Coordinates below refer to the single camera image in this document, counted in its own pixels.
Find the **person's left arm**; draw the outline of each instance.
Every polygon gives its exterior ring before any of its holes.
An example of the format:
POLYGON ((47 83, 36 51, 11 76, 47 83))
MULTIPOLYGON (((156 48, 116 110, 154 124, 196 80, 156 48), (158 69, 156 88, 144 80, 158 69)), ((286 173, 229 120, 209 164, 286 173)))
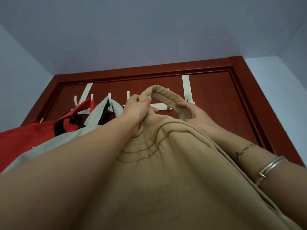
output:
POLYGON ((0 229, 68 229, 140 121, 151 98, 96 130, 0 176, 0 229))

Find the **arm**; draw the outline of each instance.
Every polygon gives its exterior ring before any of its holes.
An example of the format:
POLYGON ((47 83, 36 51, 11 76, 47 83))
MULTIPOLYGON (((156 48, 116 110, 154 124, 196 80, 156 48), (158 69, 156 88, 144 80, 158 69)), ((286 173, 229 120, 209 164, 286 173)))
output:
POLYGON ((124 113, 98 129, 0 176, 0 229, 68 229, 151 98, 132 96, 124 113))
MULTIPOLYGON (((220 146, 256 182, 259 172, 276 156, 218 126, 202 109, 194 104, 179 102, 178 106, 190 110, 193 118, 188 123, 197 127, 220 146)), ((280 208, 280 210, 302 228, 307 229, 307 169, 291 162, 283 161, 274 167, 259 185, 260 189, 280 208)))

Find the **red garment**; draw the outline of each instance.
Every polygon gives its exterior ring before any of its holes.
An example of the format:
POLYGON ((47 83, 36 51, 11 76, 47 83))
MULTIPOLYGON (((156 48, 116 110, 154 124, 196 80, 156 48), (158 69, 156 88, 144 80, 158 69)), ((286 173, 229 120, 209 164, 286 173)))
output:
POLYGON ((55 121, 47 121, 39 123, 37 120, 31 121, 31 123, 24 127, 17 127, 9 131, 0 133, 0 172, 5 170, 17 157, 21 154, 31 150, 56 136, 55 126, 56 123, 62 120, 60 123, 62 127, 61 133, 75 131, 80 128, 80 124, 70 123, 72 115, 78 112, 90 108, 90 112, 95 108, 96 104, 94 100, 90 98, 82 102, 73 110, 60 117, 55 121))

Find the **beige fabric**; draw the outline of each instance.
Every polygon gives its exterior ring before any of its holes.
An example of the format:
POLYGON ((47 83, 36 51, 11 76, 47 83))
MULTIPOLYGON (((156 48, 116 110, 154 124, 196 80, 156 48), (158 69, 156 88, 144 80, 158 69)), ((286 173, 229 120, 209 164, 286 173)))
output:
POLYGON ((184 122, 183 100, 154 85, 151 95, 180 120, 151 109, 97 187, 75 229, 300 229, 282 215, 207 136, 184 122))

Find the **hand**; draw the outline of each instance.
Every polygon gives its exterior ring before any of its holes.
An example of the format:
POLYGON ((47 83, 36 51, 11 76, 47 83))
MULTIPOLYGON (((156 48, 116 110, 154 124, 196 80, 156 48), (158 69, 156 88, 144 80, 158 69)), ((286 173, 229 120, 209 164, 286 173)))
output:
POLYGON ((201 108, 190 102, 177 102, 177 106, 185 107, 192 113, 192 118, 187 119, 186 122, 196 127, 202 133, 208 135, 210 138, 214 138, 218 132, 224 130, 217 125, 201 108))
POLYGON ((128 120, 136 126, 144 119, 150 107, 151 97, 148 96, 143 101, 139 101, 139 96, 137 94, 132 95, 126 102, 123 116, 126 116, 128 120))

